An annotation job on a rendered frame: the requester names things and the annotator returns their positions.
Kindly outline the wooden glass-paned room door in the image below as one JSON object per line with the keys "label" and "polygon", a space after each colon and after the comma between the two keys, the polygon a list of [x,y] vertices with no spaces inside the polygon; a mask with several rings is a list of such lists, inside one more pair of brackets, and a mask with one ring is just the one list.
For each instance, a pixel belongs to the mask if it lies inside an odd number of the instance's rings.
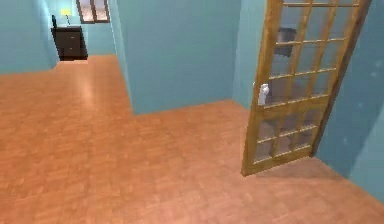
{"label": "wooden glass-paned room door", "polygon": [[242,175],[316,154],[371,2],[267,0]]}

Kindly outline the dark wooden chest of drawers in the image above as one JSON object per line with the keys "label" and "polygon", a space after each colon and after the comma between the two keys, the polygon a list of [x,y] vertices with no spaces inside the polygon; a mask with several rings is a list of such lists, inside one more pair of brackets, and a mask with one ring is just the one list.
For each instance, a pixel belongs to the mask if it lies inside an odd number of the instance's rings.
{"label": "dark wooden chest of drawers", "polygon": [[61,61],[86,60],[87,48],[81,26],[57,27],[51,29]]}

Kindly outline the brown framed window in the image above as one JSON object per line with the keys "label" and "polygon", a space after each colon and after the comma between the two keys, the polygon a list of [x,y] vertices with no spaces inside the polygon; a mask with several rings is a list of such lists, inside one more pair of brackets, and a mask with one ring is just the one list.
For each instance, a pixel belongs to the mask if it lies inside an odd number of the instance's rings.
{"label": "brown framed window", "polygon": [[110,22],[107,0],[76,0],[76,4],[83,24]]}

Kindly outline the yellow shade table lamp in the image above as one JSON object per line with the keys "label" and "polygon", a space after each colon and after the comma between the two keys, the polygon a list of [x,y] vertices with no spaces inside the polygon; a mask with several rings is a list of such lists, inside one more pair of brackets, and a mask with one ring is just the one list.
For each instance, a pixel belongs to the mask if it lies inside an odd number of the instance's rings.
{"label": "yellow shade table lamp", "polygon": [[62,16],[66,18],[68,25],[71,25],[71,22],[70,22],[71,10],[67,8],[62,8],[60,10],[60,13]]}

